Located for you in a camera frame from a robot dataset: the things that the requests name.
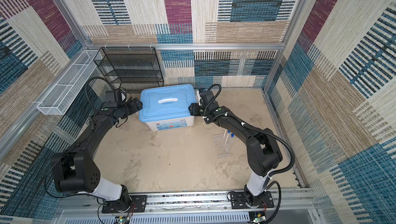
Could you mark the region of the blue plastic lid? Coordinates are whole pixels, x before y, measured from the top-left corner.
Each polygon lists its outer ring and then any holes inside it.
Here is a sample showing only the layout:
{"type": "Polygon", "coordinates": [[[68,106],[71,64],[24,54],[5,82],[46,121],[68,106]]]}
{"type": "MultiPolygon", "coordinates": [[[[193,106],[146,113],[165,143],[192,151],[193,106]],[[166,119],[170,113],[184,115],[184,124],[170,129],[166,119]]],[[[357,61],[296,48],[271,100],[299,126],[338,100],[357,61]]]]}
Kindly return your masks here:
{"type": "Polygon", "coordinates": [[[140,121],[156,122],[189,117],[189,107],[196,103],[196,93],[190,84],[146,89],[141,92],[143,104],[140,121]]]}

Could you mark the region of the white plastic bin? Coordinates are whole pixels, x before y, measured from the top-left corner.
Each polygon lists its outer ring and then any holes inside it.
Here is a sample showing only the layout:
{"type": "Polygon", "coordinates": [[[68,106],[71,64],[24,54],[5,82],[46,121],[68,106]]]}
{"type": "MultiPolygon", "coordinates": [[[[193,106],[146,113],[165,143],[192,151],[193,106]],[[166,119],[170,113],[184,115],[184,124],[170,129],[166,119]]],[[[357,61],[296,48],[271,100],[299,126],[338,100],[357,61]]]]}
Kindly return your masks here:
{"type": "Polygon", "coordinates": [[[194,117],[181,117],[162,121],[145,122],[152,131],[163,131],[177,128],[185,128],[194,125],[194,117]]]}

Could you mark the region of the blue capped test tube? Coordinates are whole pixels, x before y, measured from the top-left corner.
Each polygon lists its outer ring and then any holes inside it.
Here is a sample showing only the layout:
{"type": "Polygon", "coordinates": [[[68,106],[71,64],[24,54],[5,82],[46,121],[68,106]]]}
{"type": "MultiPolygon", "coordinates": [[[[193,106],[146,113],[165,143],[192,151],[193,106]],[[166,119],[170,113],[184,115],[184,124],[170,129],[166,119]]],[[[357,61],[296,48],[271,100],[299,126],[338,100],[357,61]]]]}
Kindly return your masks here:
{"type": "Polygon", "coordinates": [[[229,145],[229,144],[230,144],[230,142],[232,141],[233,137],[234,137],[234,134],[233,134],[233,133],[231,133],[230,140],[229,140],[229,142],[228,142],[227,144],[225,143],[225,145],[229,145]]]}
{"type": "Polygon", "coordinates": [[[231,132],[230,131],[226,131],[226,135],[225,135],[225,143],[227,144],[230,140],[231,137],[231,132]]]}

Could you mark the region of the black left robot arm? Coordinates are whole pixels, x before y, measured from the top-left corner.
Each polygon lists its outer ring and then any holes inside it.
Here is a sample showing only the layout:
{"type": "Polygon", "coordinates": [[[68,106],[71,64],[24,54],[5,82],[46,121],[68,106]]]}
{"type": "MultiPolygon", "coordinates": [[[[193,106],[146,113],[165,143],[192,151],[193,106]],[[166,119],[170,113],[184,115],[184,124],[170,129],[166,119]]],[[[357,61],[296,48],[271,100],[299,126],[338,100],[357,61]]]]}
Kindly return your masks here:
{"type": "Polygon", "coordinates": [[[50,159],[51,169],[43,179],[46,193],[51,176],[60,198],[87,194],[124,207],[130,205],[127,187],[104,179],[93,158],[106,133],[114,126],[120,127],[120,120],[126,121],[142,108],[142,102],[127,97],[124,89],[107,91],[106,100],[88,117],[89,127],[65,151],[50,159]]]}

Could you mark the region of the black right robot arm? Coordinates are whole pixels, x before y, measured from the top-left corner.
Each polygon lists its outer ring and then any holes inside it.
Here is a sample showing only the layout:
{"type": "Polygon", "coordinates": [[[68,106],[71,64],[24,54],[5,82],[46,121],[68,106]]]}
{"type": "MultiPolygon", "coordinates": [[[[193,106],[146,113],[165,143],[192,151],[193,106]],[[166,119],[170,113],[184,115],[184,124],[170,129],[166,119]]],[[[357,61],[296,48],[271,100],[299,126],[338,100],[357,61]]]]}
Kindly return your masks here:
{"type": "Polygon", "coordinates": [[[220,84],[208,89],[197,90],[198,102],[189,107],[192,116],[201,116],[206,124],[215,124],[236,135],[246,147],[247,161],[251,175],[244,187],[246,206],[256,208],[263,203],[266,191],[271,188],[270,180],[293,168],[296,155],[292,147],[273,134],[270,129],[254,127],[238,118],[229,108],[219,106],[217,97],[220,84]]]}

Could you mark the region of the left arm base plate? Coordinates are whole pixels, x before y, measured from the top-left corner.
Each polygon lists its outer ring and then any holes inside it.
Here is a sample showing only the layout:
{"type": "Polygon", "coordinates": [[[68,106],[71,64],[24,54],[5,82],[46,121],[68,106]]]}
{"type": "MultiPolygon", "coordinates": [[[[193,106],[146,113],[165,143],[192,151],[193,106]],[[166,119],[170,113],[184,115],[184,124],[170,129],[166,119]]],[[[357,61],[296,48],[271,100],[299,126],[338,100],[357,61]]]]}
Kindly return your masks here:
{"type": "Polygon", "coordinates": [[[105,202],[102,214],[118,214],[118,213],[143,213],[145,211],[147,195],[130,195],[127,200],[117,200],[105,202]]]}

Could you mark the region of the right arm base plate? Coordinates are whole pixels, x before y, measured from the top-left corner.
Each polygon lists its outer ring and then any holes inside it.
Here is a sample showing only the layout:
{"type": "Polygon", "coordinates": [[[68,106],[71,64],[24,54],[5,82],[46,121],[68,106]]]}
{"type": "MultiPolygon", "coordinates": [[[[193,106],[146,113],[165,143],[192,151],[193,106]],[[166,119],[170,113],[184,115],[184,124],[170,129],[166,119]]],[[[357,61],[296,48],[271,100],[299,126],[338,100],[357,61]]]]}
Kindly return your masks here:
{"type": "Polygon", "coordinates": [[[249,192],[230,191],[226,195],[231,202],[232,209],[259,209],[273,208],[274,201],[269,191],[262,192],[259,196],[252,196],[249,192]]]}

